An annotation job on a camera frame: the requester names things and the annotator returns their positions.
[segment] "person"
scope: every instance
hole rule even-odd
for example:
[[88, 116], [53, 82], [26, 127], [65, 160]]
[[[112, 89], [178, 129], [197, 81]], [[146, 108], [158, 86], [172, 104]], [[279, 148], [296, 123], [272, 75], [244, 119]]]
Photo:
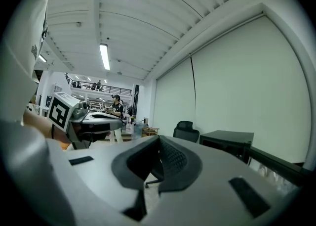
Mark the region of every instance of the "person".
[[68, 73], [65, 74], [65, 77], [66, 77], [67, 83], [69, 84], [70, 83], [70, 79], [68, 77]]
[[96, 86], [97, 86], [97, 84], [96, 84], [96, 83], [93, 83], [91, 90], [95, 90]]
[[[34, 65], [39, 58], [47, 35], [48, 0], [22, 0], [13, 13], [0, 42], [0, 120], [21, 122], [37, 128], [46, 138], [51, 138], [52, 123], [26, 109], [27, 102], [36, 91], [32, 81]], [[58, 139], [60, 130], [55, 129]], [[69, 143], [61, 133], [62, 142]]]
[[97, 83], [97, 90], [100, 90], [100, 86], [101, 86], [101, 80], [99, 80], [99, 82]]
[[[123, 105], [119, 102], [120, 96], [114, 95], [112, 98], [113, 98], [113, 104], [111, 105], [112, 108], [108, 109], [108, 112], [109, 114], [120, 117], [122, 119], [123, 118]], [[122, 143], [123, 139], [122, 139], [122, 134], [119, 128], [110, 132], [111, 145], [115, 143], [114, 133], [115, 133], [118, 143]]]

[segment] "wooden furniture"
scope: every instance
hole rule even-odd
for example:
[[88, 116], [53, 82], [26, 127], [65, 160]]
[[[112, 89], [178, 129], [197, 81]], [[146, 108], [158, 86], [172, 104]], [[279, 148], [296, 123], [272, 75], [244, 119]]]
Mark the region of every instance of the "wooden furniture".
[[158, 130], [159, 129], [144, 128], [142, 129], [142, 137], [158, 135]]

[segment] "fluorescent light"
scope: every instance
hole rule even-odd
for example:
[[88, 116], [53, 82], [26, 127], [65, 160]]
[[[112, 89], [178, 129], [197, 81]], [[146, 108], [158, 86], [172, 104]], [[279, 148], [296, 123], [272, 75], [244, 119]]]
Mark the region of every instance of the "fluorescent light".
[[43, 61], [43, 62], [47, 62], [47, 60], [44, 58], [44, 57], [42, 57], [41, 55], [39, 55], [39, 58]]
[[109, 55], [108, 55], [108, 45], [100, 44], [100, 52], [101, 52], [104, 68], [106, 70], [110, 70]]

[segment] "white sleeve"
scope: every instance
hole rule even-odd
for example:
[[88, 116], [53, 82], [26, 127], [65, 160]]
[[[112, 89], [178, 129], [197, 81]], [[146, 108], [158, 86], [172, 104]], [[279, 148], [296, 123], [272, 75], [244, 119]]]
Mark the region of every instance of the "white sleeve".
[[0, 119], [21, 121], [37, 84], [32, 72], [39, 56], [48, 0], [22, 0], [0, 42]]

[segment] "railing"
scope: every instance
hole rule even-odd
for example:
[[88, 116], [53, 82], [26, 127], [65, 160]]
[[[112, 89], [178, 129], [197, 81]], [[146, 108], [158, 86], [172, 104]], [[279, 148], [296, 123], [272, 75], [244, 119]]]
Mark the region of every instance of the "railing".
[[117, 88], [117, 87], [106, 86], [106, 85], [97, 85], [96, 83], [74, 81], [71, 78], [68, 78], [67, 81], [70, 87], [72, 88], [102, 91], [102, 92], [118, 94], [118, 95], [127, 95], [127, 96], [132, 95], [132, 90], [129, 90], [129, 89]]

